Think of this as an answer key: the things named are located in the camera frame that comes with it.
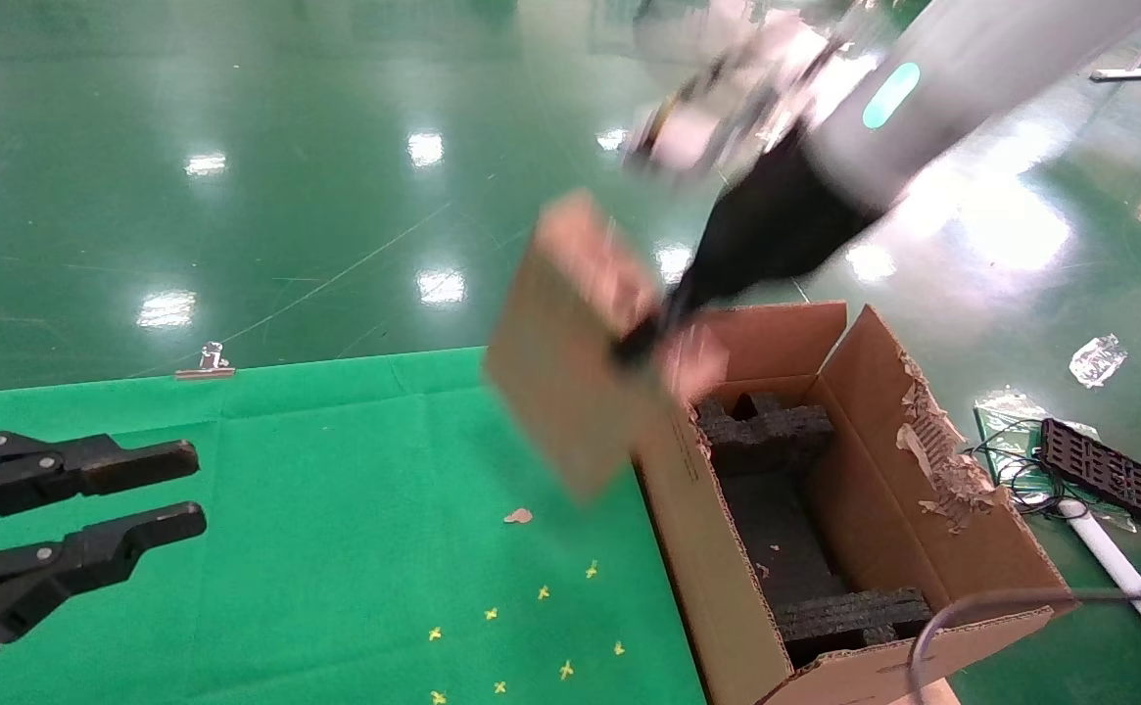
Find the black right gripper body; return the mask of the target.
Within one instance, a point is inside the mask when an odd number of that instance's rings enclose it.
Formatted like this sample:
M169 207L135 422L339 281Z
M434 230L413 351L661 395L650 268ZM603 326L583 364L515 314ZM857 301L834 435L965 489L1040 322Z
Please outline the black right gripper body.
M807 125L794 125L710 211L698 250L672 291L674 316L750 287L816 272L879 213L839 191L816 164Z

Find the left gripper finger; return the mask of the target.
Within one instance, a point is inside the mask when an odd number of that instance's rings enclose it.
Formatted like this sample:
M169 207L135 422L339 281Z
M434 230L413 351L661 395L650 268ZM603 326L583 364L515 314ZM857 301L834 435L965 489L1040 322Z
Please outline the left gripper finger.
M199 472L189 441L121 447L105 433L41 441L0 430L0 517L29 512L74 496L132 491Z
M195 501L97 522L59 541L0 550L0 650L37 629L70 598L126 582L149 549L197 537Z

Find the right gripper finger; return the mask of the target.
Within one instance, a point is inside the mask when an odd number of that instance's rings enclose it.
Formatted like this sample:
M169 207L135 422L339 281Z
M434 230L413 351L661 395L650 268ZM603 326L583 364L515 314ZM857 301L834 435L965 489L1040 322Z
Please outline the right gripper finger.
M623 367L633 367L652 358L667 338L681 333L690 318L689 294L683 287L673 287L652 311L645 314L633 330L613 345L613 360Z

